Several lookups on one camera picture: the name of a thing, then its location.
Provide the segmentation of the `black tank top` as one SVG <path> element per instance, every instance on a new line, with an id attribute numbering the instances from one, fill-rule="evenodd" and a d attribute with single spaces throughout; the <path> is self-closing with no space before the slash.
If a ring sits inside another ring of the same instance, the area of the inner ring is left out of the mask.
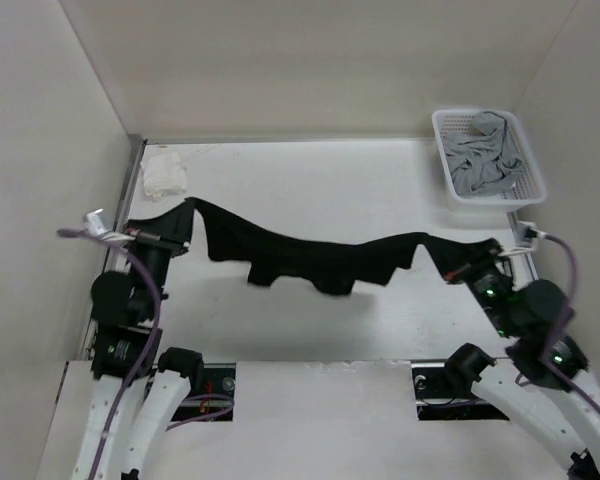
<path id="1" fill-rule="evenodd" d="M 208 258 L 251 265 L 247 281 L 270 287 L 280 277 L 301 278 L 330 296 L 347 296 L 356 282 L 385 286 L 398 269 L 412 266 L 416 249 L 424 247 L 440 275 L 452 278 L 470 262 L 502 251 L 493 238 L 461 243 L 425 232 L 409 232 L 361 244 L 297 239 L 266 230 L 195 197 L 149 219 L 130 219 L 128 231 L 188 243 L 194 215 L 204 222 Z"/>

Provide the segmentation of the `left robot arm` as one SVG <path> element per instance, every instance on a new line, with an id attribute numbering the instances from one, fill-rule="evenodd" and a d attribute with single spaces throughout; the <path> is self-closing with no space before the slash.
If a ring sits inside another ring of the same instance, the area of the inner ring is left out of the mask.
<path id="1" fill-rule="evenodd" d="M 128 268 L 103 272 L 91 287 L 93 390 L 75 479 L 145 478 L 179 404 L 203 390 L 200 353 L 158 350 L 169 263 L 190 239 L 131 226 L 97 240 L 125 256 Z"/>

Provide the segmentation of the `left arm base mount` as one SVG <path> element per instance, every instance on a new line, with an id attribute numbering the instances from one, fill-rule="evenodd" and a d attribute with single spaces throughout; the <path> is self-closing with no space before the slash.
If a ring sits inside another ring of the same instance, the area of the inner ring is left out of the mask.
<path id="1" fill-rule="evenodd" d="M 173 422 L 216 414 L 231 406 L 236 392 L 236 364 L 206 364 L 202 380 L 177 408 Z"/>

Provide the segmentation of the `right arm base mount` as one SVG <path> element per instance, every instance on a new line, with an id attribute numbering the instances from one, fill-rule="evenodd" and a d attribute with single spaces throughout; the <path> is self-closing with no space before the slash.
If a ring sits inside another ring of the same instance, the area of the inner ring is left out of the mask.
<path id="1" fill-rule="evenodd" d="M 411 364 L 416 415 L 420 421 L 508 421 L 498 409 L 470 393 L 457 393 L 442 362 Z"/>

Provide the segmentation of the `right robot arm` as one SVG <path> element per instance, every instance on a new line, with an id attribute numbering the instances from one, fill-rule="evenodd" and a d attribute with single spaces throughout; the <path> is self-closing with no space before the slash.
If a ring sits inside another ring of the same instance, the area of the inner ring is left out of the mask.
<path id="1" fill-rule="evenodd" d="M 444 384 L 453 394 L 469 393 L 493 405 L 551 453 L 570 479 L 600 479 L 600 387 L 589 361 L 567 333 L 574 316 L 579 266 L 562 239 L 569 280 L 561 290 L 549 280 L 513 286 L 510 260 L 501 245 L 487 240 L 447 272 L 449 284 L 464 284 L 502 338 L 513 339 L 505 353 L 517 369 L 511 383 L 499 380 L 497 361 L 466 343 L 445 362 Z"/>

